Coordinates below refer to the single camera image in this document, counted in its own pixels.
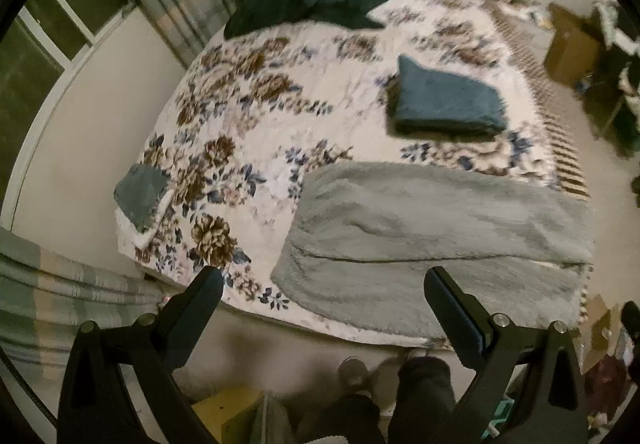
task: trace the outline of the silver bolt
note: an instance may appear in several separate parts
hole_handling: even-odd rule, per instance
[[[151,312],[147,312],[146,314],[143,314],[137,319],[138,325],[142,325],[143,327],[148,327],[149,325],[153,325],[155,322],[156,322],[156,315]]]
[[[96,328],[96,326],[97,325],[95,324],[95,321],[85,321],[80,326],[80,331],[82,332],[82,334],[89,334],[89,332],[92,332]]]
[[[509,323],[511,323],[511,320],[506,314],[494,314],[494,323],[498,327],[505,328]]]
[[[566,325],[561,321],[554,321],[554,329],[561,334],[564,334],[567,331]]]

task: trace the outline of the folded gray cloth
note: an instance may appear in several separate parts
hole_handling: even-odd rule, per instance
[[[498,91],[465,76],[431,70],[400,55],[399,131],[495,135],[507,128]]]
[[[442,265],[490,313],[573,327],[591,261],[589,217],[584,201],[511,179],[336,164],[305,177],[271,279],[327,318],[436,342],[444,333],[422,282]]]
[[[155,166],[136,163],[117,183],[113,198],[138,231],[152,224],[168,182],[169,178]]]

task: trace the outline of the bed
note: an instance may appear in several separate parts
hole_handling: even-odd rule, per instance
[[[343,161],[434,164],[535,182],[588,199],[545,73],[491,0],[389,0],[384,30],[283,24],[229,41],[214,36],[158,117],[140,163],[175,186],[152,242],[118,249],[186,286],[222,269],[226,304],[280,323],[369,344],[433,342],[338,323],[302,309],[270,280],[306,173]],[[495,139],[393,131],[398,55],[478,79],[504,99]]]

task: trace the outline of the black cable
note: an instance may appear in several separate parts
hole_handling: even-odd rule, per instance
[[[15,368],[14,364],[11,362],[11,359],[9,359],[9,356],[7,356],[4,353],[4,350],[2,350],[2,345],[0,345],[0,361],[4,363],[6,369],[24,390],[24,393],[27,394],[27,396],[33,401],[33,404],[36,405],[38,410],[42,412],[42,414],[47,418],[47,420],[53,425],[54,428],[58,428],[58,420],[56,419],[56,417],[49,411],[49,408],[44,405],[38,395],[36,395],[36,393],[31,390],[29,383],[24,380],[24,377],[20,375],[20,372],[18,372],[18,369]]]

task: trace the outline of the mattress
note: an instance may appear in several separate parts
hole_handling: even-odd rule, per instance
[[[434,164],[588,192],[544,71],[492,2],[389,0],[370,16],[386,28],[300,22],[213,37],[138,160],[170,175],[174,201],[147,248],[118,230],[119,250],[181,286],[219,267],[226,304],[281,323],[370,344],[441,344],[338,323],[274,285],[305,174],[344,161]],[[507,130],[482,141],[394,132],[399,54],[495,87]]]

